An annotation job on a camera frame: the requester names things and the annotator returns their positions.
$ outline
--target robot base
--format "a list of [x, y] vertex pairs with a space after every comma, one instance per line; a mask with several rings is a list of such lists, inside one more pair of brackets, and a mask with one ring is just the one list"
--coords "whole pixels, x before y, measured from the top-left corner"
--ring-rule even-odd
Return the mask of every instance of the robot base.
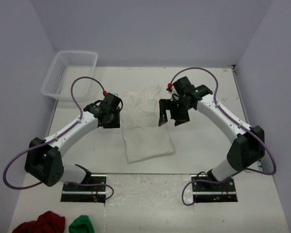
[[[92, 174], [85, 183], [106, 183], [106, 174]], [[105, 203], [105, 186], [84, 187], [72, 184], [64, 184], [61, 202], [97, 202]]]
[[[192, 180], [207, 180], [206, 175], [191, 175]], [[193, 200], [196, 203], [237, 202], [234, 180], [222, 184], [195, 182], [192, 184]]]

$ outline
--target laundry basket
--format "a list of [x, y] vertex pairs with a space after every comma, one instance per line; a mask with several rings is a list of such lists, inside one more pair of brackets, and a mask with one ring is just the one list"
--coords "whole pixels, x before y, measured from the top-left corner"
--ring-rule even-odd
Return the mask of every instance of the laundry basket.
[[[70, 87], [81, 76], [93, 77], [98, 55], [95, 52], [63, 50], [56, 54], [41, 88], [42, 95], [72, 101]], [[73, 94], [77, 101], [87, 99], [92, 81], [76, 82]]]

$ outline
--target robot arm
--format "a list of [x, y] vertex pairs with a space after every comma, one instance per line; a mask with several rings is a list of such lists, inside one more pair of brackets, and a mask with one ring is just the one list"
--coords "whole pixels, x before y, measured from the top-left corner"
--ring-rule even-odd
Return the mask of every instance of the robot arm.
[[58, 181], [82, 183], [91, 172], [80, 165], [63, 166], [62, 157], [82, 137], [90, 131], [103, 128], [119, 128], [119, 103], [122, 100], [108, 93], [104, 100], [87, 105], [82, 113], [82, 118], [77, 117], [57, 133], [45, 139], [35, 138], [29, 147], [34, 147], [44, 142], [55, 139], [52, 143], [30, 151], [27, 154], [25, 170], [47, 186], [53, 186]]
[[[174, 82], [173, 87], [173, 89], [168, 90], [172, 94], [172, 98], [160, 100], [159, 126], [167, 122], [166, 110], [170, 111], [171, 119], [175, 120], [175, 126], [177, 126], [190, 121], [188, 110], [194, 108], [207, 116], [232, 144], [226, 159], [207, 173], [210, 180], [222, 181], [236, 172], [243, 171], [264, 156], [263, 146], [217, 108], [213, 101], [213, 94], [206, 86], [194, 87], [187, 77], [183, 77]], [[264, 141], [264, 131], [261, 127], [252, 128], [221, 103], [218, 104], [234, 120]]]

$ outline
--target white wall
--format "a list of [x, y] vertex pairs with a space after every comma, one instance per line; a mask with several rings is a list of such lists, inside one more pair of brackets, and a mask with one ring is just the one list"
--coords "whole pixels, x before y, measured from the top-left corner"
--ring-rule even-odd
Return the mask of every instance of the white wall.
[[[40, 88], [54, 55], [29, 0], [0, 0], [0, 233], [7, 232], [19, 195], [5, 187], [2, 172], [32, 138], [45, 136], [54, 101]], [[8, 173], [15, 185], [22, 185], [24, 159]]]
[[272, 0], [32, 0], [56, 50], [93, 50], [99, 66], [238, 62]]
[[[291, 0], [274, 0], [236, 71], [250, 123], [264, 128], [275, 155], [274, 179], [291, 231]], [[263, 164], [272, 169], [268, 159]]]

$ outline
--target white towel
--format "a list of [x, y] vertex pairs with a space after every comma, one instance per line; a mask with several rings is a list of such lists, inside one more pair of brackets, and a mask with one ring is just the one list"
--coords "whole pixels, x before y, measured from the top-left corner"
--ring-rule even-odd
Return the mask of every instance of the white towel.
[[158, 126], [160, 86], [133, 92], [121, 98], [121, 129], [125, 141], [127, 163], [138, 162], [174, 152], [167, 124]]

